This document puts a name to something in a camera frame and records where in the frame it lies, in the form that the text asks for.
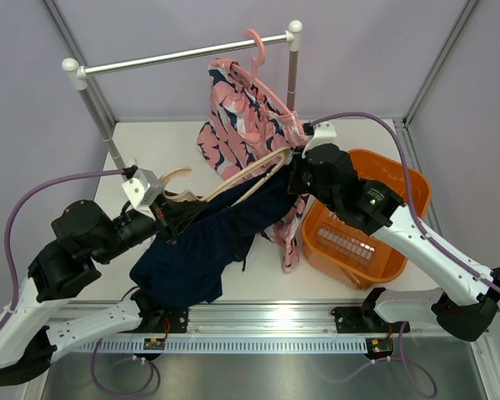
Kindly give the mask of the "beige wooden hanger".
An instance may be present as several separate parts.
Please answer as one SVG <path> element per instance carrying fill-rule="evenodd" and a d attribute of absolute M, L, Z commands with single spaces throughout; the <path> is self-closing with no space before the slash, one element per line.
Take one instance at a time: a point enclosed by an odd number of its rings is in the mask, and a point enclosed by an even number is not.
<path fill-rule="evenodd" d="M 259 172 L 262 168 L 269 167 L 267 171 L 262 170 L 262 174 L 260 175 L 259 180 L 232 204 L 236 205 L 248 199 L 262 185 L 264 185 L 269 179 L 271 179 L 274 174 L 279 172 L 280 169 L 288 163 L 288 161 L 291 158 L 291 155 L 292 155 L 292 150 L 289 147 L 281 147 L 278 150 L 269 153 L 262 159 L 252 163 L 248 167 L 245 167 L 243 170 L 237 172 L 235 175 L 233 175 L 232 177 L 224 181 L 222 184 L 217 186 L 208 195 L 202 197 L 197 196 L 195 193 L 187 189 L 183 192 L 173 193 L 173 194 L 171 194 L 166 189 L 167 185 L 174 179 L 184 178 L 188 176 L 192 171 L 190 167 L 180 167 L 174 169 L 171 172 L 168 172 L 164 176 L 160 177 L 158 181 L 162 186 L 162 194 L 164 195 L 165 198 L 167 198 L 172 202 L 183 203 L 183 202 L 201 201 L 209 203 L 221 193 L 224 193 L 229 188 L 232 188 L 236 184 L 239 184 L 245 178 L 253 176 L 254 173 Z"/>

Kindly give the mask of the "navy blue shorts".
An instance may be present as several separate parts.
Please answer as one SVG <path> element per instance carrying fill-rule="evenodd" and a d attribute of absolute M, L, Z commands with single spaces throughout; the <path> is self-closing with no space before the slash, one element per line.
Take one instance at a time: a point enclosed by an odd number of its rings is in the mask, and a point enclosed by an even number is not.
<path fill-rule="evenodd" d="M 259 178 L 219 194 L 180 235 L 167 243 L 157 235 L 132 267 L 136 285 L 164 308 L 211 303 L 223 294 L 222 273 L 246 262 L 255 236 L 279 222 L 294 205 L 282 167 L 248 199 L 238 200 Z"/>

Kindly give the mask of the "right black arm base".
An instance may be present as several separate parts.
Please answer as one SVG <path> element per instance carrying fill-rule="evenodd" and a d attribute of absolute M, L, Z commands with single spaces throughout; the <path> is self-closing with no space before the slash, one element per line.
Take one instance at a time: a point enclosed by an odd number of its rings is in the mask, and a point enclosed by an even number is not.
<path fill-rule="evenodd" d="M 337 333 L 386 333 L 388 324 L 371 308 L 339 306 L 330 311 Z"/>

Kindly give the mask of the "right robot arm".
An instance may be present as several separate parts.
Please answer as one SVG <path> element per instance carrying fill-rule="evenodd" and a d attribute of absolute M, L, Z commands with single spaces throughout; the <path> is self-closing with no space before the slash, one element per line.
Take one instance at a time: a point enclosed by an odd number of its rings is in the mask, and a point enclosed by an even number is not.
<path fill-rule="evenodd" d="M 466 342 L 488 330 L 500 267 L 473 261 L 423 222 L 431 188 L 422 174 L 327 143 L 296 149 L 290 188 L 314 197 L 301 226 L 308 264 L 368 292 L 351 324 L 372 332 L 436 324 Z"/>

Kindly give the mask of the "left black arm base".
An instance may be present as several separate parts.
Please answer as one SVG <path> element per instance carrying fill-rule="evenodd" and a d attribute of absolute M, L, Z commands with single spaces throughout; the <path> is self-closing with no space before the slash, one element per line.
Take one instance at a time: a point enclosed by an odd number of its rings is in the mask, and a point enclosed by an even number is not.
<path fill-rule="evenodd" d="M 188 308 L 161 308 L 146 317 L 143 328 L 146 333 L 186 333 L 188 317 Z"/>

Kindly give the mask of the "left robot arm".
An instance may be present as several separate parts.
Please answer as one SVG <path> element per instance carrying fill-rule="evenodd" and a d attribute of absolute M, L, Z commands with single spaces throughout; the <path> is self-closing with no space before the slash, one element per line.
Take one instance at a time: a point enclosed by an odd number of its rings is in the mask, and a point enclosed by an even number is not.
<path fill-rule="evenodd" d="M 27 383 L 82 345 L 117 333 L 150 333 L 164 310 L 143 290 L 86 317 L 52 322 L 53 315 L 100 278 L 108 264 L 158 234 L 169 244 L 206 208 L 201 198 L 176 201 L 163 194 L 153 215 L 132 209 L 115 219 L 94 201 L 77 201 L 52 222 L 56 238 L 34 258 L 19 302 L 0 327 L 0 387 Z"/>

